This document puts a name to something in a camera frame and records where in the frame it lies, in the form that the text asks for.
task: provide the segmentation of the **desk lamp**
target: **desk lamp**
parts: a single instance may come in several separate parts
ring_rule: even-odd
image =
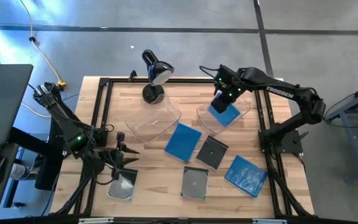
[[[167,62],[159,61],[151,50],[145,50],[142,58],[146,63],[150,82],[143,88],[143,99],[148,103],[159,103],[155,100],[163,100],[163,97],[158,97],[164,94],[161,84],[168,81],[175,69]]]

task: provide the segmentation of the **gray floor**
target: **gray floor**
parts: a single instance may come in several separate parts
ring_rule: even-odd
[[[24,0],[40,28],[40,48],[68,83],[66,94],[77,94],[86,75],[145,75],[140,58],[152,49],[170,62],[178,76],[200,76],[198,65],[233,69],[254,66],[265,70],[259,34],[233,29],[257,29],[252,0]],[[358,0],[259,0],[266,29],[358,30]],[[55,82],[45,60],[28,41],[28,19],[20,2],[0,0],[0,62],[31,63],[30,83]],[[78,32],[78,27],[210,28],[192,32]],[[313,86],[328,107],[358,90],[358,35],[266,36],[274,77]],[[46,114],[27,90],[23,102]],[[76,106],[76,98],[67,101]],[[291,104],[293,112],[296,105]],[[47,133],[49,120],[21,108],[15,126],[30,133]],[[358,182],[345,184],[343,175],[354,170],[354,160],[344,132],[326,124],[306,125],[305,163],[313,206],[317,215],[358,221]],[[17,195],[26,200],[28,195]],[[3,212],[0,218],[39,215],[47,197],[40,196],[21,212]]]

